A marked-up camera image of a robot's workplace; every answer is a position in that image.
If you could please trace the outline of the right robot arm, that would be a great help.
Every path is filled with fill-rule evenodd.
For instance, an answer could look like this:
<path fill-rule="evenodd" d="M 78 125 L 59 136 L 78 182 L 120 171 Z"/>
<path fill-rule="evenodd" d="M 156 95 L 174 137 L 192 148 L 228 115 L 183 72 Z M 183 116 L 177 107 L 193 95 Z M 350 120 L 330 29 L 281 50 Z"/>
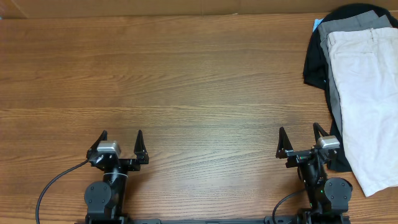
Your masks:
<path fill-rule="evenodd" d="M 286 159 L 287 168 L 297 168 L 299 179 L 304 188 L 280 200 L 272 211 L 272 222 L 279 223 L 281 217 L 275 215 L 279 206 L 286 200 L 307 193 L 310 207 L 301 208 L 297 214 L 284 217 L 286 223 L 306 224 L 344 224 L 349 223 L 349 217 L 344 216 L 349 209 L 353 186 L 340 177 L 329 178 L 324 164 L 337 156 L 340 148 L 339 140 L 328 134 L 318 123 L 313 123 L 315 145 L 311 149 L 295 151 L 290 143 L 285 129 L 279 129 L 279 142 L 276 158 Z"/>

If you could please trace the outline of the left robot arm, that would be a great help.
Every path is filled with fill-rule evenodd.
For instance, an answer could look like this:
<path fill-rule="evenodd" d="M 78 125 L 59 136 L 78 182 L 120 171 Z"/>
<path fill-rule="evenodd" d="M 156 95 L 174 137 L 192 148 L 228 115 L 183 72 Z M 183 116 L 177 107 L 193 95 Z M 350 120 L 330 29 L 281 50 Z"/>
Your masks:
<path fill-rule="evenodd" d="M 121 158 L 120 154 L 119 143 L 107 140 L 107 131 L 101 133 L 86 154 L 91 166 L 103 171 L 103 180 L 93 182 L 85 190 L 86 223 L 131 222 L 123 212 L 128 173 L 140 171 L 141 165 L 149 163 L 142 131 L 137 134 L 135 158 Z"/>

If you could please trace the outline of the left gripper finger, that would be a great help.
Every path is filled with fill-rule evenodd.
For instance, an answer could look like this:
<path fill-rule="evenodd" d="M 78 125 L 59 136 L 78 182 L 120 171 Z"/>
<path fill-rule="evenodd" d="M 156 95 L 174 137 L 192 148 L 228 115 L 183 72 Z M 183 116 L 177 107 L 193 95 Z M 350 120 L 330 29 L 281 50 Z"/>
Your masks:
<path fill-rule="evenodd" d="M 149 161 L 149 155 L 144 144 L 143 133 L 141 130 L 139 130 L 137 134 L 136 143 L 134 146 L 134 154 L 136 155 L 138 162 Z"/>
<path fill-rule="evenodd" d="M 93 153 L 97 152 L 98 145 L 100 144 L 101 141 L 107 140 L 107 135 L 108 135 L 108 132 L 106 130 L 104 130 L 100 134 L 99 138 L 94 142 L 94 144 L 88 149 L 86 155 L 91 156 Z"/>

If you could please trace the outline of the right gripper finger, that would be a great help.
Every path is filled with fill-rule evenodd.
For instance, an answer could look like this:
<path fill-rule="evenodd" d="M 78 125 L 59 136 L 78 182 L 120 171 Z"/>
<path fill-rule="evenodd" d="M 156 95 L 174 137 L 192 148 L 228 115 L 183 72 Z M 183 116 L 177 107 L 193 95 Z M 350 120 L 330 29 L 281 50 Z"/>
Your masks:
<path fill-rule="evenodd" d="M 280 127 L 279 142 L 278 142 L 275 157 L 276 158 L 288 158 L 293 151 L 294 151 L 293 147 L 290 143 L 287 133 L 285 132 L 284 127 Z"/>
<path fill-rule="evenodd" d="M 313 132 L 315 136 L 315 142 L 324 140 L 329 136 L 329 134 L 318 123 L 313 123 Z"/>

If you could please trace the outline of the beige khaki shorts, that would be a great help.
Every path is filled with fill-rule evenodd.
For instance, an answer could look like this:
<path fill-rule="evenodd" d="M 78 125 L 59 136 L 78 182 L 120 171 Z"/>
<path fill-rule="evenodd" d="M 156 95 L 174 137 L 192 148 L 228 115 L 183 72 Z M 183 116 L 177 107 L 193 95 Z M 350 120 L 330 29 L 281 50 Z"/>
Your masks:
<path fill-rule="evenodd" d="M 332 32 L 345 156 L 365 196 L 397 186 L 397 29 Z"/>

